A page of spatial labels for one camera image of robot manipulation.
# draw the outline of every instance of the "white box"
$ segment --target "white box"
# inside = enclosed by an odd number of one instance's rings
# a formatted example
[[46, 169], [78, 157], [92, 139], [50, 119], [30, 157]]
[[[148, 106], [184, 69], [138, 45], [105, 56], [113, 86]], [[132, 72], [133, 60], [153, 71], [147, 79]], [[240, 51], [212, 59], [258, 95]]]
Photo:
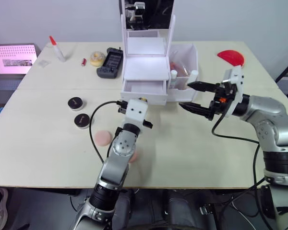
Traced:
[[144, 97], [149, 104], [165, 105], [166, 102], [189, 102], [196, 91], [186, 88], [190, 77], [178, 76], [175, 89], [170, 86], [169, 53], [177, 50], [179, 58], [190, 70], [198, 71], [197, 50], [193, 44], [172, 45], [175, 15], [172, 10], [167, 39], [160, 36], [159, 30], [133, 31], [126, 29], [125, 11], [121, 15], [121, 27], [124, 47], [122, 67], [123, 88], [121, 98], [129, 100]]

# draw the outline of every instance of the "red lid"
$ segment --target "red lid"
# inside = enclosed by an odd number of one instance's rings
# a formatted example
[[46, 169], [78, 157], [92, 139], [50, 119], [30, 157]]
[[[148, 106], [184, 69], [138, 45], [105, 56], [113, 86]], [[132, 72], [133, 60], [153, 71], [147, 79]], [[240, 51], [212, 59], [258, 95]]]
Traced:
[[49, 36], [49, 38], [50, 38], [50, 41], [51, 41], [52, 45], [53, 45], [53, 46], [56, 46], [57, 43], [56, 43], [56, 41], [53, 39], [53, 37], [52, 37], [52, 36]]
[[242, 66], [244, 65], [244, 57], [241, 53], [236, 50], [224, 50], [217, 54], [218, 57], [229, 62], [233, 66]]

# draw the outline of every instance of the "small battery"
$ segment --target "small battery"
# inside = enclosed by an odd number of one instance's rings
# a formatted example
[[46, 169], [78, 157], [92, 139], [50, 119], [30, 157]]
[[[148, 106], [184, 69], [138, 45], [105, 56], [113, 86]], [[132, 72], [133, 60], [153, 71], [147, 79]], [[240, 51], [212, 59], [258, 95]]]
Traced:
[[82, 62], [81, 62], [81, 65], [82, 65], [82, 66], [85, 66], [85, 64], [86, 64], [86, 59], [83, 58], [83, 60], [82, 60]]

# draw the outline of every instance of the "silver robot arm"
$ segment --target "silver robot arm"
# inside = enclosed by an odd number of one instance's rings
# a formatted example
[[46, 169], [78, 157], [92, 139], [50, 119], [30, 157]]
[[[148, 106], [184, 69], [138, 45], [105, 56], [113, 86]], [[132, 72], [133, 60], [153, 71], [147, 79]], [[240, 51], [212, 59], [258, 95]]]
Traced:
[[107, 229], [115, 211], [115, 204], [124, 184], [129, 160], [135, 151], [136, 140], [143, 127], [152, 128], [145, 121], [147, 102], [131, 99], [119, 112], [126, 116], [114, 139], [109, 157], [105, 160], [90, 199], [78, 210], [73, 230]]
[[192, 82], [198, 91], [214, 92], [209, 108], [195, 103], [180, 103], [184, 109], [212, 120], [214, 114], [236, 115], [253, 125], [264, 152], [262, 209], [276, 220], [279, 230], [288, 230], [288, 115], [284, 105], [272, 98], [243, 94], [241, 67], [226, 71], [221, 83]]
[[280, 230], [288, 230], [288, 115], [282, 103], [267, 97], [250, 96], [241, 120], [256, 130], [264, 152], [264, 177], [271, 183], [262, 186], [263, 213], [275, 219]]

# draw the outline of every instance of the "pink sponge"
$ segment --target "pink sponge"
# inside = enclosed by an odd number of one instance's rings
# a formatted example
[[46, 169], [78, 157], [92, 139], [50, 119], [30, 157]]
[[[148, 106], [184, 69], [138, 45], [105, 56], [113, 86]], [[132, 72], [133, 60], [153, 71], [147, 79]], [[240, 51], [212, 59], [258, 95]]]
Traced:
[[138, 152], [135, 150], [133, 156], [130, 158], [129, 163], [135, 162], [139, 157]]
[[100, 130], [96, 132], [94, 135], [94, 141], [98, 146], [106, 146], [110, 144], [111, 140], [112, 135], [110, 134], [109, 131], [106, 130]]

